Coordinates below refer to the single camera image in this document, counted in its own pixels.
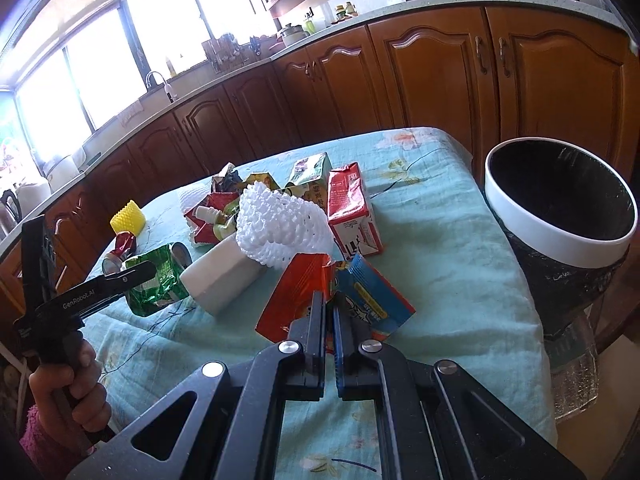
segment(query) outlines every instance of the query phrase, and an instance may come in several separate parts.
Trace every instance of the tablecloth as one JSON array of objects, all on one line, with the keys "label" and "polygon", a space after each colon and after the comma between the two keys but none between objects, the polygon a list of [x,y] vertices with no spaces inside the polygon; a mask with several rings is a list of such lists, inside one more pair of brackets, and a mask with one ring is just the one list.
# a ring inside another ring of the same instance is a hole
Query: tablecloth
[{"label": "tablecloth", "polygon": [[[416,361],[459,362],[554,444],[540,320],[514,254],[468,171],[468,153],[441,130],[408,128],[332,140],[238,169],[243,178],[268,171],[283,185],[296,160],[319,152],[327,152],[334,167],[358,161],[385,246],[369,261],[416,309],[388,342]],[[190,244],[176,191],[143,211],[139,251],[181,241],[196,259],[209,249]],[[90,277],[100,273],[100,260]],[[87,319],[84,336],[104,364],[101,381],[112,423],[129,424],[205,362],[232,365],[267,346],[254,327],[280,274],[269,269],[215,317],[187,298],[142,318],[122,299]],[[324,398],[287,403],[276,478],[379,475],[372,402],[338,399],[333,360],[327,359]]]}]

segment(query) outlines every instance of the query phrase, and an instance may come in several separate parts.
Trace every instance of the human hand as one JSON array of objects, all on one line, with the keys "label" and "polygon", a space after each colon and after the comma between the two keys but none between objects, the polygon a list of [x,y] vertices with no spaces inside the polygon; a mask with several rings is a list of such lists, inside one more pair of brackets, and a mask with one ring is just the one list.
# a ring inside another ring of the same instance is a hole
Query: human hand
[{"label": "human hand", "polygon": [[[111,418],[111,406],[106,401],[107,390],[98,383],[102,366],[95,360],[94,348],[85,340],[78,353],[80,369],[74,373],[68,365],[40,365],[29,377],[29,386],[38,407],[38,420],[47,434],[73,452],[84,453],[80,442],[86,441],[82,430],[103,430]],[[72,410],[73,421],[60,413],[53,391],[69,386],[76,399],[82,399]]]}]

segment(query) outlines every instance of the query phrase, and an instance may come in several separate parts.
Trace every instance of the kitchen counter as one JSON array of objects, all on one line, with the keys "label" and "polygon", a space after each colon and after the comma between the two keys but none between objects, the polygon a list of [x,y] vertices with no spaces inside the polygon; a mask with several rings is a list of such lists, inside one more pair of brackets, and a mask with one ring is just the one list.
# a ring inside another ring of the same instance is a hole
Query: kitchen counter
[{"label": "kitchen counter", "polygon": [[[576,2],[574,0],[412,0],[409,2],[403,2],[400,4],[395,4],[388,7],[383,7],[381,9],[373,10],[371,12],[367,12],[361,16],[357,16],[356,18],[351,18],[349,20],[345,20],[344,22],[337,23],[336,25],[332,25],[329,28],[324,30],[320,30],[315,34],[301,40],[294,45],[291,45],[284,50],[280,51],[274,56],[270,58],[263,59],[251,65],[239,68],[233,72],[227,73],[219,78],[216,78],[209,83],[189,92],[187,95],[177,99],[171,105],[165,107],[160,110],[158,113],[149,117],[146,121],[144,121],[139,126],[132,129],[128,134],[123,136],[118,142],[114,143],[110,149],[106,150],[90,167],[86,168],[84,171],[81,171],[81,174],[75,177],[71,182],[67,183],[61,189],[57,190],[53,193],[47,200],[42,202],[34,211],[29,213],[25,219],[35,218],[37,215],[41,214],[45,211],[51,204],[53,204],[60,196],[65,194],[69,189],[71,189],[75,184],[80,182],[85,176],[90,173],[93,169],[95,169],[102,161],[104,161],[111,153],[113,153],[117,148],[127,142],[131,137],[133,137],[136,133],[143,130],[146,126],[151,124],[160,116],[170,112],[174,108],[180,106],[184,102],[193,98],[197,94],[210,89],[218,84],[225,82],[228,79],[231,79],[235,76],[240,75],[241,73],[247,72],[252,68],[256,68],[258,66],[270,63],[276,59],[279,59],[291,52],[303,48],[304,46],[313,43],[317,40],[335,34],[336,32],[341,32],[344,30],[348,30],[349,28],[358,27],[364,25],[366,23],[372,22],[373,20],[379,20],[381,18],[388,18],[394,16],[396,14],[402,14],[404,12],[409,12],[412,10],[419,9],[428,9],[428,8],[436,8],[436,7],[446,7],[446,6],[456,6],[456,5],[464,5],[464,4],[513,4],[517,6],[533,6],[533,7],[546,7],[553,10],[560,10],[562,12],[569,12],[573,14],[577,14],[579,16],[586,16],[588,18],[592,18],[602,23],[606,23],[608,25],[612,25],[613,27],[623,28],[623,25],[620,21],[610,12],[606,10],[600,9],[598,7],[593,7],[588,4],[584,4],[581,2]],[[9,248],[12,247],[18,234],[20,233],[20,224],[12,230],[7,237],[0,242],[0,258],[4,257],[4,254],[7,252]]]}]

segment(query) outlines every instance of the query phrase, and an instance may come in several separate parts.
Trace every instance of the screw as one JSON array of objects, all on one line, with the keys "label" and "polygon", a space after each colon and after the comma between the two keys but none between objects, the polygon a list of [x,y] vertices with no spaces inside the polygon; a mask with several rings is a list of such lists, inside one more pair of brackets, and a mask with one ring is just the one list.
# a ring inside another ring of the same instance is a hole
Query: screw
[{"label": "screw", "polygon": [[300,345],[295,341],[283,341],[278,345],[278,350],[283,354],[295,354],[300,349]]},{"label": "screw", "polygon": [[218,377],[224,371],[225,367],[215,361],[207,363],[202,367],[202,374],[207,377]]},{"label": "screw", "polygon": [[382,343],[380,341],[376,341],[375,339],[367,339],[363,341],[360,345],[365,352],[369,354],[375,354],[376,352],[380,352],[382,350]]},{"label": "screw", "polygon": [[455,362],[450,361],[449,359],[443,359],[438,362],[438,371],[441,374],[451,375],[458,371],[458,365]]}]

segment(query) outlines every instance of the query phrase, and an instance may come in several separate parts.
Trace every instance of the red can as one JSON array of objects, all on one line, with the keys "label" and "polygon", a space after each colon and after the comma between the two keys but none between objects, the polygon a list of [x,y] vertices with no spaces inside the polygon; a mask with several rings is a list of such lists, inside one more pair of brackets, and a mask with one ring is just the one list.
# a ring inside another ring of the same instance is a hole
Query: red can
[{"label": "red can", "polygon": [[120,272],[124,260],[136,253],[136,237],[130,231],[122,231],[116,234],[116,247],[104,255],[102,260],[102,272],[113,274]]}]

